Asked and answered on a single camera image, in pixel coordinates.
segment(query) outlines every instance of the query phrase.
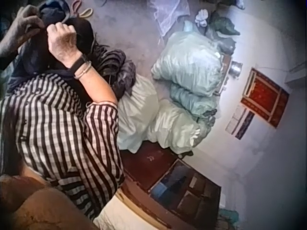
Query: hand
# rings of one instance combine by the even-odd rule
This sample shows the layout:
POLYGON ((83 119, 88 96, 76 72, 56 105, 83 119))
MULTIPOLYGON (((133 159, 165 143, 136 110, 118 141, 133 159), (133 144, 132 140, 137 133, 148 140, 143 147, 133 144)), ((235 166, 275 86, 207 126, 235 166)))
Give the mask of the hand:
POLYGON ((0 43, 0 56, 5 57, 16 51, 24 42, 44 28, 38 8, 28 5, 21 7, 7 34, 0 43))
POLYGON ((47 28, 50 53, 67 68, 72 67, 82 53, 77 48, 77 34, 72 25, 56 23, 47 28))

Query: dark clothing pile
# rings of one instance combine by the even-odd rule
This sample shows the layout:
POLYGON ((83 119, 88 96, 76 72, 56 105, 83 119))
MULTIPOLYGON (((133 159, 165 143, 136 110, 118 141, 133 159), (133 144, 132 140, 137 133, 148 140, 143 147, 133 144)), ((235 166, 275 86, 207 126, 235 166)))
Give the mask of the dark clothing pile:
MULTIPOLYGON (((123 51, 111 50, 108 46, 98 44, 89 21, 70 16, 69 7, 64 0, 49 0, 39 9, 46 27, 57 22, 75 27, 78 49, 92 61, 93 67, 110 84, 118 100, 124 92, 131 95, 136 68, 131 60, 126 59, 123 51)), ((74 79, 74 74, 49 52, 46 30, 42 30, 22 46, 8 83, 8 93, 41 73, 60 75, 77 92, 83 105, 91 101, 81 83, 74 79)))

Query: metal container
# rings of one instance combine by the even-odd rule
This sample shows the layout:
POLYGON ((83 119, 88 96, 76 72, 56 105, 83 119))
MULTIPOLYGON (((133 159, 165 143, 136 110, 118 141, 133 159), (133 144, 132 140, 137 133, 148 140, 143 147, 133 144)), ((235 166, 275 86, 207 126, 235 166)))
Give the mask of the metal container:
POLYGON ((243 66, 243 63, 232 61, 231 64, 230 64, 228 74, 233 78, 238 78, 240 76, 241 71, 242 71, 242 66, 243 66))

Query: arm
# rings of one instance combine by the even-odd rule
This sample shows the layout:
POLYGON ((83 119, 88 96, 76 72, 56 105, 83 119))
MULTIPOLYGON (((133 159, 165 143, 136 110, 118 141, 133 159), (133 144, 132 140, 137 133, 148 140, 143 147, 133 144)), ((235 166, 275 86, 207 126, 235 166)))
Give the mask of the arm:
MULTIPOLYGON (((57 23, 50 25, 47 32, 49 51, 70 68, 81 56, 73 26, 57 23)), ((83 64, 75 74, 78 76, 87 65, 83 64)), ((111 87, 93 67, 80 78, 80 82, 93 100, 84 116, 84 160, 80 174, 94 201, 97 216, 124 181, 117 145, 117 100, 111 87)))
POLYGON ((28 5, 17 13, 11 27, 0 42, 0 69, 5 69, 17 56, 17 49, 29 38, 38 34, 44 28, 43 21, 38 17, 36 7, 28 5))
MULTIPOLYGON (((76 31, 72 25, 67 26, 62 23, 50 25, 47 28, 49 50, 53 56, 70 68, 76 60, 82 55, 76 46, 76 31)), ((75 73, 78 76, 86 69, 87 63, 84 63, 75 73)), ((85 88, 93 102, 100 103, 109 101, 117 104, 116 96, 109 84, 91 67, 81 78, 80 82, 85 88)))

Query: black wristwatch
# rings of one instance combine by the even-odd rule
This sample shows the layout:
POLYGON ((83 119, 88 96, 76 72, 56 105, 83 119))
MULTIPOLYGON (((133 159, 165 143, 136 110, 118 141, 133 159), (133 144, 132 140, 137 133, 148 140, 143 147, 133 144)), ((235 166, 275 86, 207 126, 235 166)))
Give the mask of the black wristwatch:
POLYGON ((76 60, 76 62, 71 66, 69 71, 74 75, 75 72, 83 65, 85 62, 88 62, 88 59, 85 54, 82 54, 81 57, 76 60))

